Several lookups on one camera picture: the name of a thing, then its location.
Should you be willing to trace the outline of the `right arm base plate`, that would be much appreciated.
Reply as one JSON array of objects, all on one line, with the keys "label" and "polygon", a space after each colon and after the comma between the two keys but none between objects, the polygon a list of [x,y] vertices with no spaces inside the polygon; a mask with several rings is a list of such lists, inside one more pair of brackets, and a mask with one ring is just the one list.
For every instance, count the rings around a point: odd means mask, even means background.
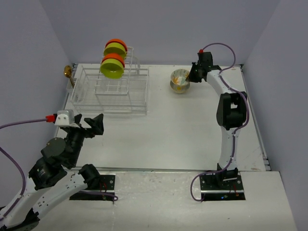
[{"label": "right arm base plate", "polygon": [[201,199],[204,201],[241,201],[245,200],[243,182],[240,173],[235,180],[219,181],[211,175],[199,177]]}]

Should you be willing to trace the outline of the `blue yellow patterned bowl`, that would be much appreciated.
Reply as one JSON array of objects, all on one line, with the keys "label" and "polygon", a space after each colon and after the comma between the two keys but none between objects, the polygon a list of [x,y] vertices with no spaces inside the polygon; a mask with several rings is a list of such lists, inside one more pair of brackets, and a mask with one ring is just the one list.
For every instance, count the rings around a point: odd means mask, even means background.
[{"label": "blue yellow patterned bowl", "polygon": [[183,94],[190,88],[190,82],[185,82],[183,85],[177,85],[170,81],[171,89],[177,94]]}]

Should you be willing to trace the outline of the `white floral patterned bowl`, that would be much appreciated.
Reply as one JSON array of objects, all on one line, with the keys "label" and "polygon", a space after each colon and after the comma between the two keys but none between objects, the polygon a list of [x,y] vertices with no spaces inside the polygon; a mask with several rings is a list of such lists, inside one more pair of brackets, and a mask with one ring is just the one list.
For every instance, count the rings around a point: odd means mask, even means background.
[{"label": "white floral patterned bowl", "polygon": [[185,86],[189,84],[187,77],[190,71],[186,69],[177,69],[171,73],[171,81],[177,86]]}]

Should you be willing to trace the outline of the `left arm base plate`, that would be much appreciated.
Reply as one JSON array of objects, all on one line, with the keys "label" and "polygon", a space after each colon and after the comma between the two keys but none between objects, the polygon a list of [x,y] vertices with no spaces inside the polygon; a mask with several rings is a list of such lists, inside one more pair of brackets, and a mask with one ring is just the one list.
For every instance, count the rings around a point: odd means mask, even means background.
[{"label": "left arm base plate", "polygon": [[71,201],[117,201],[116,174],[101,174],[98,182],[70,196]]}]

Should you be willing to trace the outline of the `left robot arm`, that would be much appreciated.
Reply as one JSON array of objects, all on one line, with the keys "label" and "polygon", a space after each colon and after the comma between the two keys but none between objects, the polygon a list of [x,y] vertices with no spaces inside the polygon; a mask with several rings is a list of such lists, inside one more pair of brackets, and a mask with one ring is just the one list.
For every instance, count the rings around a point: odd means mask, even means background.
[{"label": "left robot arm", "polygon": [[81,192],[109,198],[115,202],[118,197],[104,187],[100,192],[94,191],[99,183],[103,182],[102,176],[92,164],[85,164],[77,173],[71,175],[64,187],[50,195],[47,192],[57,182],[67,175],[67,170],[76,166],[83,141],[103,135],[103,114],[94,118],[84,118],[89,125],[82,127],[82,115],[74,115],[72,110],[62,110],[48,115],[44,119],[27,120],[25,123],[47,122],[64,130],[65,138],[53,138],[41,150],[42,158],[25,175],[19,164],[3,149],[1,152],[17,167],[22,177],[22,188],[12,201],[0,209],[0,229],[2,231],[31,231],[54,207],[65,199]]}]

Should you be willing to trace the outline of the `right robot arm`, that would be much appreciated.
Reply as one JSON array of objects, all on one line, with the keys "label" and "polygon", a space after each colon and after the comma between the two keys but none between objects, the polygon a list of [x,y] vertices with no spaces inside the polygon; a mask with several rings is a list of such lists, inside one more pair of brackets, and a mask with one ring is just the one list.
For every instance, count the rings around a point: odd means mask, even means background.
[{"label": "right robot arm", "polygon": [[209,186],[226,189],[238,177],[238,137],[249,114],[246,92],[233,88],[222,77],[220,66],[213,64],[212,53],[203,50],[198,52],[198,61],[192,63],[187,80],[193,83],[205,80],[219,96],[216,120],[222,132],[221,155],[217,170],[204,174],[204,181]]}]

